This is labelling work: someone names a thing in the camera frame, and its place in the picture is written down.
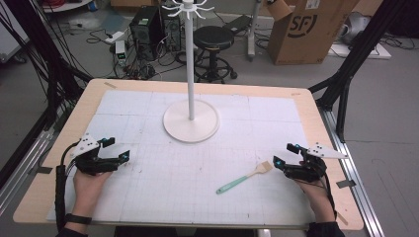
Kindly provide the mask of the white rack stand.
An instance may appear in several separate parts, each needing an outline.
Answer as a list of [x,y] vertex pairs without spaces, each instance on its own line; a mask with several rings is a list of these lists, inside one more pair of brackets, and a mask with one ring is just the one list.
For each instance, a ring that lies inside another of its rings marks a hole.
[[173,138],[185,143],[199,143],[212,137],[219,128],[219,115],[211,104],[195,98],[194,84],[194,43],[193,43],[193,16],[201,17],[199,10],[203,3],[194,3],[194,0],[182,0],[181,3],[172,0],[175,7],[164,7],[173,10],[175,17],[183,14],[185,20],[186,58],[187,58],[187,92],[188,99],[172,104],[163,116],[163,125],[166,132]]

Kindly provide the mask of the white grid mat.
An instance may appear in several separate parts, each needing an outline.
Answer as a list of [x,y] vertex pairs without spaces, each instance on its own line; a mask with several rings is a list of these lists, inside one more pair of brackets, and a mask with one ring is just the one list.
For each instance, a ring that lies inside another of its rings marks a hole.
[[172,138],[163,115],[184,94],[112,90],[105,93],[87,131],[114,137],[101,150],[130,158],[106,182],[94,215],[114,223],[300,228],[313,219],[306,197],[282,171],[254,175],[231,190],[215,191],[274,156],[297,163],[288,143],[306,138],[292,99],[204,95],[220,116],[206,141]]

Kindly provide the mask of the aluminium rail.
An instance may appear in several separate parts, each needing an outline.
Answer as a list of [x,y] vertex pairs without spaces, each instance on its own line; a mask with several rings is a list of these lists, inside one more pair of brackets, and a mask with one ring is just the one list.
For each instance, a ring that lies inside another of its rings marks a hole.
[[337,127],[337,119],[332,112],[319,110],[325,127],[328,131],[333,147],[343,154],[347,155],[347,159],[340,161],[343,173],[347,181],[353,181],[354,185],[350,185],[353,198],[357,204],[358,211],[362,216],[364,227],[368,231],[370,237],[385,237],[381,225],[377,219],[372,203],[368,197],[363,181],[359,175],[357,167],[353,161],[348,145],[341,141],[338,133],[335,131]]
[[14,201],[16,194],[26,179],[40,166],[39,162],[47,153],[54,139],[55,131],[42,130],[37,135],[31,135],[23,142],[23,148],[17,153],[18,163],[5,184],[0,189],[0,216]]

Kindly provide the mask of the black wristband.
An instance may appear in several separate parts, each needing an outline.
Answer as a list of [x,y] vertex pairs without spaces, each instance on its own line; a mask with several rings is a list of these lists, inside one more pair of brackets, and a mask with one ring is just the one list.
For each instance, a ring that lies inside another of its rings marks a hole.
[[92,222],[92,218],[86,217],[86,216],[74,215],[72,213],[67,213],[65,215],[65,222],[89,225]]

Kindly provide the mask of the white round table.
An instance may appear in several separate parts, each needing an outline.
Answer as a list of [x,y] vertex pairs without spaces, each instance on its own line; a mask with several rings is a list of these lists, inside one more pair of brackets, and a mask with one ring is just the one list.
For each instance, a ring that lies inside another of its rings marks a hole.
[[70,2],[69,0],[65,0],[63,4],[58,4],[57,6],[42,5],[42,9],[46,13],[64,12],[87,6],[91,1],[81,0],[80,2]]

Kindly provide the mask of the black flat device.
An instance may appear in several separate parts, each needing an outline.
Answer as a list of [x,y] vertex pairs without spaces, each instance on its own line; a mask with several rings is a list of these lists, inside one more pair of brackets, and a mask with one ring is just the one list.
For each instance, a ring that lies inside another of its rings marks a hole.
[[234,35],[245,31],[251,25],[252,19],[249,16],[241,15],[233,21],[224,25],[224,27],[230,30]]

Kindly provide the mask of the black computer tower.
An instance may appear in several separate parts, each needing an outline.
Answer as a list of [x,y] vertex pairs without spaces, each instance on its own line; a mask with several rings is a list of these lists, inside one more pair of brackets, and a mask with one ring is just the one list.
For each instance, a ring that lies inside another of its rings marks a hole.
[[180,18],[170,17],[167,11],[162,12],[162,23],[166,47],[171,51],[181,49],[181,24]]
[[137,57],[147,61],[157,58],[157,45],[163,39],[160,11],[157,6],[141,6],[131,23],[130,32]]

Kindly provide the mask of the large cardboard box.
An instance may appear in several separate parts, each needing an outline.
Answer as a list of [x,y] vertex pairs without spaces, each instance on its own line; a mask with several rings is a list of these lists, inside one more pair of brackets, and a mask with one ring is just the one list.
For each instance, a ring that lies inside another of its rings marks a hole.
[[267,0],[275,65],[319,64],[360,0]]

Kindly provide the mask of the grey appliance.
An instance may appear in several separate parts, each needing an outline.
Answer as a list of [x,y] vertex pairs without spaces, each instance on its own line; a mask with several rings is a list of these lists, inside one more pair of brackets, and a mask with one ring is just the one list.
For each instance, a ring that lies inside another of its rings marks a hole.
[[359,12],[353,12],[341,27],[339,40],[344,44],[352,44],[357,35],[361,34],[371,21],[371,18]]

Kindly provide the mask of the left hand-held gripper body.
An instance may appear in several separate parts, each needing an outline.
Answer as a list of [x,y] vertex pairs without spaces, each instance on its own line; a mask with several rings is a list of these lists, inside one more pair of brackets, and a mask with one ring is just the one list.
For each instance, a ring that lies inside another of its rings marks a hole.
[[111,158],[99,157],[102,147],[98,141],[90,133],[85,133],[70,153],[70,158],[82,173],[94,176],[98,173],[116,171],[120,166],[111,162]]

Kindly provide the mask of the teal handled spatula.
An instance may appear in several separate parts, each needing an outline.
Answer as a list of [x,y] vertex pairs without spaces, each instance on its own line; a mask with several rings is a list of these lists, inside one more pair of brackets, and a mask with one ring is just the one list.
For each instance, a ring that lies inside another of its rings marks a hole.
[[217,195],[223,194],[229,190],[231,190],[232,188],[236,187],[237,185],[241,184],[242,182],[246,181],[247,179],[251,178],[252,176],[256,175],[256,174],[265,174],[267,172],[269,172],[270,170],[273,169],[273,165],[269,162],[269,161],[264,161],[260,164],[258,164],[255,168],[254,171],[252,171],[251,173],[244,175],[220,188],[218,188],[215,193]]

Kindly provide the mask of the person's left hand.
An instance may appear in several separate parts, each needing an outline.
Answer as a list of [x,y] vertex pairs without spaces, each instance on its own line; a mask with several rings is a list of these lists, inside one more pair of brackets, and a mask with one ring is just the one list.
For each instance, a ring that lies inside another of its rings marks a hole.
[[76,199],[72,213],[91,217],[101,195],[102,188],[111,175],[112,172],[106,172],[92,176],[77,170],[73,178]]

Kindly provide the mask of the black metal frame stand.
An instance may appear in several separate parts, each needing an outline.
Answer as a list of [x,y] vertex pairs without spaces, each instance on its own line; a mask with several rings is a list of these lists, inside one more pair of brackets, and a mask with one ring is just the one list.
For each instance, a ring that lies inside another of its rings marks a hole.
[[23,38],[12,27],[6,17],[0,14],[0,23],[27,53],[40,79],[47,83],[47,107],[44,112],[45,127],[50,128],[57,120],[57,109],[67,101],[77,102],[84,89],[77,82],[90,82],[93,77],[77,69],[67,62],[49,35],[44,22],[36,10],[33,0],[3,0],[0,9],[6,5],[15,17],[30,43],[34,52]]
[[331,77],[308,88],[312,94],[325,90],[323,95],[315,100],[317,107],[323,111],[331,112],[335,102],[339,101],[335,131],[343,142],[352,79],[407,3],[408,0],[383,0],[340,68]]

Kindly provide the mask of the person's right hand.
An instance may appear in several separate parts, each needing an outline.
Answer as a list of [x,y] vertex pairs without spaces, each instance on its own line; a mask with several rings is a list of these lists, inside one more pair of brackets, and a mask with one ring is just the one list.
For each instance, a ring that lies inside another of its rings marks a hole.
[[335,220],[331,202],[320,181],[308,183],[295,180],[295,182],[307,196],[317,222],[330,222]]

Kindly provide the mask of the white power strip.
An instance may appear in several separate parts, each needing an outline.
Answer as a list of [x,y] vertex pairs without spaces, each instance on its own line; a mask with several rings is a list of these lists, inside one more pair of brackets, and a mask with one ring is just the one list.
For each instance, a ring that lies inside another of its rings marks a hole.
[[116,40],[119,40],[124,35],[125,35],[124,32],[116,32],[116,33],[112,34],[111,37],[105,39],[105,42],[106,43],[114,43]]

